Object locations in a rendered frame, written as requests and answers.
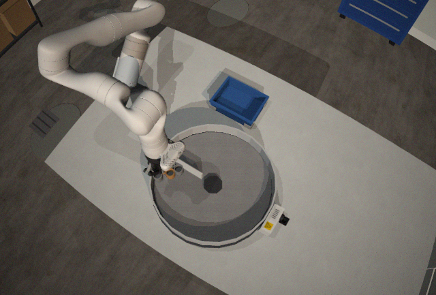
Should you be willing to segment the blue crate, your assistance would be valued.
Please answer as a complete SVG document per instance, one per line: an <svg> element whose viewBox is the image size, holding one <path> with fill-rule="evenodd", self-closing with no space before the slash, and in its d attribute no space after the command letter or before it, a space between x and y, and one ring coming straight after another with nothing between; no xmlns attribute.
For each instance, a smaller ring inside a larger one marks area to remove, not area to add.
<svg viewBox="0 0 436 295"><path fill-rule="evenodd" d="M209 108L251 129L269 96L228 76L211 97Z"/></svg>

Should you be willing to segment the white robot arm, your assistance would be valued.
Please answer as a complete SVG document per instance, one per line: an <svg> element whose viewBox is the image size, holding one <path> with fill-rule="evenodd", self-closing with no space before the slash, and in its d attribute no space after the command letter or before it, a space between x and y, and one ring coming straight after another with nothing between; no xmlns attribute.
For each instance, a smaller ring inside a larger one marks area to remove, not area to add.
<svg viewBox="0 0 436 295"><path fill-rule="evenodd" d="M164 98L154 90L146 90L130 108L126 107L151 40L145 29L160 23L165 13L160 2L137 0L131 12L107 14L45 37L38 44L37 55L43 77L84 93L113 111L138 135L144 154L151 159L161 158L161 169L168 171L185 150L185 143L168 142L164 129L167 115ZM113 76L103 72L80 73L70 66L73 47L82 43L107 46L125 36Z"/></svg>

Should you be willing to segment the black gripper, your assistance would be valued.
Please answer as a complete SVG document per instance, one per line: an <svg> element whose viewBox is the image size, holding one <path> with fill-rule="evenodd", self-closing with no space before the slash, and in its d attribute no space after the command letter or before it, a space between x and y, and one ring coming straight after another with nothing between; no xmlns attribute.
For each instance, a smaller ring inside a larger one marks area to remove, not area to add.
<svg viewBox="0 0 436 295"><path fill-rule="evenodd" d="M170 143L170 144L172 144L172 143L174 143L172 140L170 140L170 139L168 139L168 142ZM145 155L145 154L144 154ZM160 166L160 161L161 161L161 158L159 158L159 159L151 159L151 158L149 158L149 157L147 157L146 155L145 155L145 157L147 158L147 160L148 160L148 167L147 168L145 168L144 170L143 170L143 172L145 172L146 174L148 174L149 176L154 176L154 175L158 175L159 173L160 174L162 174L162 173L164 173L164 171L161 169L161 166ZM156 167L157 166L157 167Z"/></svg>

